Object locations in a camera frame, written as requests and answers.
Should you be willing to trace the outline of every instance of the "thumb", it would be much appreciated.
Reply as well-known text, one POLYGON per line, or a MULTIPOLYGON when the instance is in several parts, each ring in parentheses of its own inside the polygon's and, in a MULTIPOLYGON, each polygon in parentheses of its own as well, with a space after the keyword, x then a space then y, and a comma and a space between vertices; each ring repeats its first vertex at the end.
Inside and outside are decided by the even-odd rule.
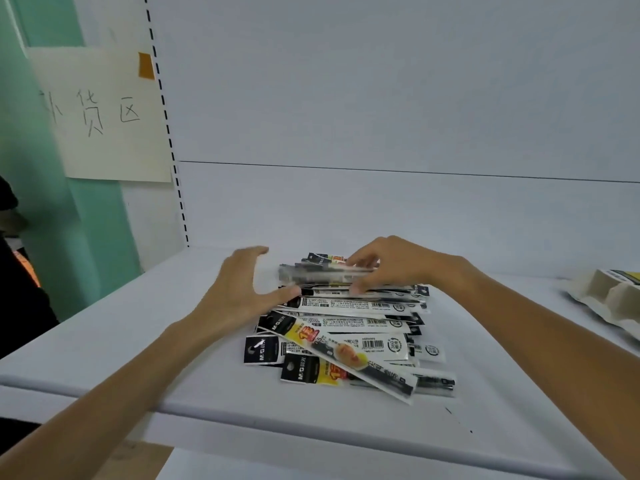
POLYGON ((351 295, 363 294, 365 291, 383 284, 383 275, 380 274, 380 270, 376 270, 354 281, 349 288, 349 293, 351 295))
POLYGON ((284 288, 278 288, 271 293, 258 295, 260 298, 260 304, 265 311, 270 310, 274 306, 282 305, 297 296, 300 296, 302 291, 297 285, 285 286, 284 288))

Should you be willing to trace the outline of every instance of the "black horizontal line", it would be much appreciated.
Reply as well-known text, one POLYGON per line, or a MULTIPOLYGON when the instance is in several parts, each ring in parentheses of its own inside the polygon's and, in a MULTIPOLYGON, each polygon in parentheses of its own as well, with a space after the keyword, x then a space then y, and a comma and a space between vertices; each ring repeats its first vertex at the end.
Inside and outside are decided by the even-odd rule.
POLYGON ((264 163, 230 163, 230 162, 202 162, 195 160, 180 160, 185 163, 208 163, 213 165, 244 165, 267 166, 276 168, 314 168, 320 170, 352 170, 352 171, 380 171, 389 173, 424 173, 427 175, 461 175, 464 177, 498 177, 498 178, 533 178, 537 180, 567 180, 570 182, 604 182, 611 184, 640 184, 635 180, 599 180, 597 178, 563 178, 563 177, 528 177, 526 175, 493 175, 491 173, 453 173, 448 171, 420 171, 420 170, 380 170, 378 168, 346 168, 334 166, 304 166, 304 165, 268 165, 264 163))

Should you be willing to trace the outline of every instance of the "paper sign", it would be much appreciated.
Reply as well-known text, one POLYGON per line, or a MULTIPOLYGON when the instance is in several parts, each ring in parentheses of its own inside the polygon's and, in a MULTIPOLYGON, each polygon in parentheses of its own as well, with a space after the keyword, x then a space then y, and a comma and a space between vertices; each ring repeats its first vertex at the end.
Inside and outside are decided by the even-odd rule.
POLYGON ((53 47, 30 48, 29 58, 68 177, 171 181, 168 129, 157 82, 148 77, 150 56, 53 47))

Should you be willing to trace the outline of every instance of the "hand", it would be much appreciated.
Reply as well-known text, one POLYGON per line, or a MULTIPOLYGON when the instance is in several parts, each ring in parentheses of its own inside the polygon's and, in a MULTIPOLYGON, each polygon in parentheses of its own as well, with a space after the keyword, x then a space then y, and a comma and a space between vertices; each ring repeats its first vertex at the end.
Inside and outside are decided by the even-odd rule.
POLYGON ((225 259, 215 283, 185 318, 197 333, 217 340, 302 293, 299 286, 288 286, 267 294, 255 292, 255 262, 268 250, 265 246, 238 249, 225 259))
POLYGON ((432 251, 396 235, 375 239, 349 257, 347 264, 374 267, 378 260, 377 270, 351 285, 353 295, 382 285, 425 283, 443 289, 460 280, 467 268, 475 269, 460 256, 432 251))

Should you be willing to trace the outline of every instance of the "brown floor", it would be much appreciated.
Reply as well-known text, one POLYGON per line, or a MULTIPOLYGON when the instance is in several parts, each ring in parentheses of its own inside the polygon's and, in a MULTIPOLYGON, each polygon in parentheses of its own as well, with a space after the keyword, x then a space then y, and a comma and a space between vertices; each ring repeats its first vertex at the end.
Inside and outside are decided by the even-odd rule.
POLYGON ((155 480, 173 448, 125 440, 93 480, 155 480))

